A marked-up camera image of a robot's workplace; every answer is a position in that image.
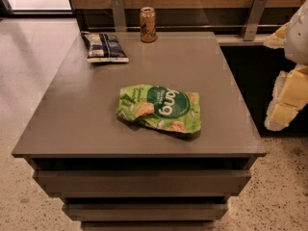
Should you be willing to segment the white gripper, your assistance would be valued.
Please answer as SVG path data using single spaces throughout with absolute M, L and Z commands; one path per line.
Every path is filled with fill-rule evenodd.
M 279 27 L 264 40 L 264 45 L 271 49 L 284 47 L 285 57 L 297 63 L 290 72 L 279 72 L 267 109 L 264 122 L 266 128 L 281 131 L 308 104 L 308 0 L 289 23 Z

